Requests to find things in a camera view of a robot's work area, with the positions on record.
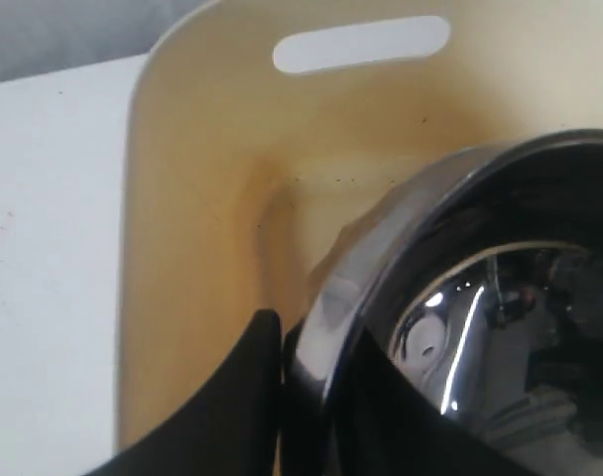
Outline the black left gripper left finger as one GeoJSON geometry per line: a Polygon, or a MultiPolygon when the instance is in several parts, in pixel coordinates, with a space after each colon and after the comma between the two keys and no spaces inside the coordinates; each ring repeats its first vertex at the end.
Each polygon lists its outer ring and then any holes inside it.
{"type": "Polygon", "coordinates": [[[281,321],[255,312],[232,351],[170,418],[93,475],[271,475],[281,395],[281,321]]]}

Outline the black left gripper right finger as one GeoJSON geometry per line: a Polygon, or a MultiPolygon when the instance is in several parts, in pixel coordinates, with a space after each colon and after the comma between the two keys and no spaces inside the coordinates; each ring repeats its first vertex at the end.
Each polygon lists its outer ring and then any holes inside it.
{"type": "Polygon", "coordinates": [[[526,390],[565,398],[567,417],[547,428],[540,408],[529,422],[486,440],[467,414],[443,416],[364,332],[334,412],[345,475],[603,475],[603,342],[570,342],[532,353],[526,390]]]}

